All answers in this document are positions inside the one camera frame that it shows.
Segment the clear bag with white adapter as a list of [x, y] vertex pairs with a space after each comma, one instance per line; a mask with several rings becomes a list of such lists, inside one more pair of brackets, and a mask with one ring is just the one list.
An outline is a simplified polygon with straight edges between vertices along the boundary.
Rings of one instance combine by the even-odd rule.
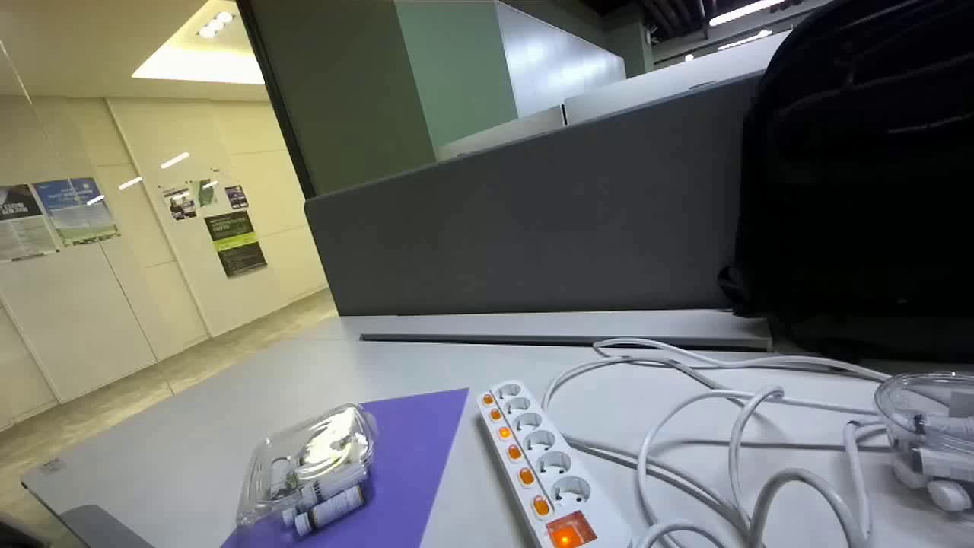
[[892, 375], [875, 392], [892, 472], [948, 514], [974, 511], [974, 375]]

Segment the white power strip orange switches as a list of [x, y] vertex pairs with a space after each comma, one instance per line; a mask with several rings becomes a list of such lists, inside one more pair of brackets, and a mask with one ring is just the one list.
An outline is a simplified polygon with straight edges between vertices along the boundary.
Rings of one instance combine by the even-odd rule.
[[474, 404], [535, 548], [633, 548], [630, 524], [528, 384], [494, 384]]

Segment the clear plastic box white parts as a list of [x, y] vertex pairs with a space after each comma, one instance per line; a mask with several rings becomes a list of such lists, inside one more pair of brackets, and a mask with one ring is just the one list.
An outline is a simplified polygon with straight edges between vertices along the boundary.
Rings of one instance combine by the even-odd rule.
[[361, 404], [339, 404], [263, 439], [243, 475], [237, 527], [312, 535], [364, 504], [373, 419]]

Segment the green square pillar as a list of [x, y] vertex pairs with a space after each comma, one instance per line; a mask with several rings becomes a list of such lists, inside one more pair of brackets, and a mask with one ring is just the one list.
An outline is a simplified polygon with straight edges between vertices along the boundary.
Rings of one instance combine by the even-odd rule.
[[497, 0], [237, 0], [308, 198], [516, 115]]

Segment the purple paper sheet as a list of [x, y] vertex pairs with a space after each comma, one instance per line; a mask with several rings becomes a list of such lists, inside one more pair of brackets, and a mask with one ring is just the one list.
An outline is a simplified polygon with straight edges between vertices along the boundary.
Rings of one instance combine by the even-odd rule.
[[377, 432], [364, 504], [303, 538], [233, 524], [223, 548], [421, 548], [466, 400], [441, 391], [361, 401]]

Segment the dark wall poster left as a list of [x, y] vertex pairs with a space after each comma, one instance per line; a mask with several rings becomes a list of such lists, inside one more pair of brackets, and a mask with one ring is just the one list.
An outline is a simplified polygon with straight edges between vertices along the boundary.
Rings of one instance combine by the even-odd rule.
[[0, 186], [0, 260], [55, 252], [46, 214], [28, 186]]

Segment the blue wall poster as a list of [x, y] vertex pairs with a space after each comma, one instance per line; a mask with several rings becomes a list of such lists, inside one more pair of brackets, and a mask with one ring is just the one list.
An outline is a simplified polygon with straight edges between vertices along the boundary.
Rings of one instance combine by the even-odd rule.
[[91, 178], [46, 180], [33, 192], [65, 246], [85, 246], [118, 233], [107, 194]]

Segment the black backpack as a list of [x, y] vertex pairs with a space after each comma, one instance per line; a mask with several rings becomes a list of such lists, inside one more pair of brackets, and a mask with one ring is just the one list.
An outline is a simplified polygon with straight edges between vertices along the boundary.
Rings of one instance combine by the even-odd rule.
[[815, 354], [974, 355], [974, 0], [831, 0], [782, 40], [722, 290]]

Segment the grey desk partition panel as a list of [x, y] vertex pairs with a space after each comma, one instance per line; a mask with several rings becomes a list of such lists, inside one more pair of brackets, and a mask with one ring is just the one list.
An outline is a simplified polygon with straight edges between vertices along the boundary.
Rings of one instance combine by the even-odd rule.
[[312, 198], [345, 314], [718, 306], [743, 77]]

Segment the black green wall poster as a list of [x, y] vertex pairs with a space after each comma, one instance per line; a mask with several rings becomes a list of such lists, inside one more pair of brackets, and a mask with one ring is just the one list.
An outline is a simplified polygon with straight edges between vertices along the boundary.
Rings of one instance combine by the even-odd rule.
[[239, 276], [267, 265], [246, 211], [207, 217], [207, 233], [229, 276]]

